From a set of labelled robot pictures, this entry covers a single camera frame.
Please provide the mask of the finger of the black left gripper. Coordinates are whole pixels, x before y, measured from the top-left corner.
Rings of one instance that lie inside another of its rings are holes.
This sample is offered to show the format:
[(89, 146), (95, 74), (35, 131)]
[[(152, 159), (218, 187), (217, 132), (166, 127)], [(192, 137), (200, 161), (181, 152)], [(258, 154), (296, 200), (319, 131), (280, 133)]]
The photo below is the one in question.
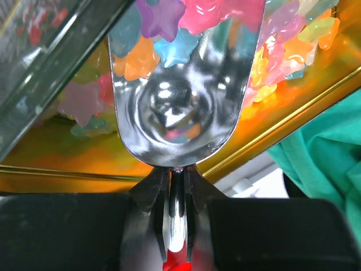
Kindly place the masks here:
[(130, 1), (1, 2), (1, 158), (130, 5)]

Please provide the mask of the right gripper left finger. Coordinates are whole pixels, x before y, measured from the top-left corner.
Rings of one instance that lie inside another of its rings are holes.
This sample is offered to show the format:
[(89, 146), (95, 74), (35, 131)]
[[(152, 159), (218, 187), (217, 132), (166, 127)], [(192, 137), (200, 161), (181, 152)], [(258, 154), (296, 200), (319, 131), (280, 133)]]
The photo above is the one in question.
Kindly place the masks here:
[(1, 194), (2, 270), (161, 270), (170, 173), (126, 193)]

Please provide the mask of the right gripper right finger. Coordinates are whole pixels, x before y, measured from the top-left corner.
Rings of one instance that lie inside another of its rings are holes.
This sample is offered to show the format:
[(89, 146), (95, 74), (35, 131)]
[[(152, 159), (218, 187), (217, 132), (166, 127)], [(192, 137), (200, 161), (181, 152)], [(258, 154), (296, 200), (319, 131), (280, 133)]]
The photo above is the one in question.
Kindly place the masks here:
[(356, 239), (323, 199), (230, 198), (184, 170), (193, 270), (355, 270)]

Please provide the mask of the silver metal scoop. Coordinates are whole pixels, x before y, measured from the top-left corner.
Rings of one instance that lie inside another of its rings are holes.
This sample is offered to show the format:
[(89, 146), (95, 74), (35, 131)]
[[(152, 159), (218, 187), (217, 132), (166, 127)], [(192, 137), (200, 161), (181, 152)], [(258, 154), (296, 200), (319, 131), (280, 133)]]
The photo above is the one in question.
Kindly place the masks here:
[(259, 44), (264, 1), (136, 1), (110, 31), (118, 131), (136, 159), (171, 178), (166, 249), (187, 230), (180, 177), (218, 152), (240, 118)]

